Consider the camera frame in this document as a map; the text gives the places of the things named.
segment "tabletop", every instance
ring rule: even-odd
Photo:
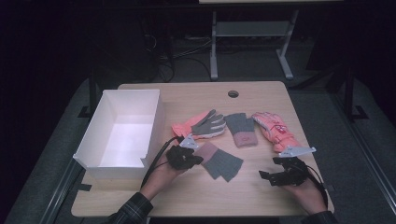
[[[158,84],[124,84],[120,90],[159,89],[165,108],[163,142],[172,134],[171,125],[208,109],[230,115],[255,112],[278,114],[287,124],[295,138],[308,147],[302,125],[294,110],[285,85],[282,82],[191,82]],[[229,92],[238,94],[233,98]],[[228,129],[225,133],[206,140],[197,140],[198,145],[210,141],[218,148],[242,159],[241,170],[230,182],[223,178],[214,180],[201,165],[178,177],[172,186],[162,191],[152,201],[154,209],[150,217],[280,217],[305,215],[304,210],[292,196],[269,181],[261,179],[259,170],[269,173],[282,172],[283,168],[273,163],[277,154],[273,145],[262,135],[255,124],[258,145],[236,147]],[[299,157],[319,172],[312,155]],[[89,191],[79,190],[72,207],[77,217],[109,216],[134,195],[141,184],[139,179],[94,179],[85,174],[82,184],[91,185]],[[329,200],[329,210],[333,211]]]

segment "person's right hand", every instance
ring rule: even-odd
[[[308,215],[327,211],[327,207],[323,202],[320,191],[309,178],[299,186],[287,185],[282,186],[281,188],[292,193]]]

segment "open cardboard box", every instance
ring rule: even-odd
[[[143,178],[162,146],[160,90],[106,90],[73,158],[94,178]]]

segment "sleeve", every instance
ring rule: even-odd
[[[338,223],[337,219],[332,212],[326,211],[316,213],[312,216],[303,219],[302,224],[333,224]]]
[[[137,192],[120,210],[108,218],[106,224],[140,224],[153,208],[151,202]]]

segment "pink glove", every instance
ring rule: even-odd
[[[194,139],[199,139],[224,133],[225,125],[224,116],[216,115],[216,110],[212,109],[188,119],[185,123],[173,124],[172,129],[177,136],[187,137],[192,133]]]
[[[260,124],[262,134],[274,144],[275,152],[282,152],[286,147],[301,146],[279,115],[257,112],[251,117]]]

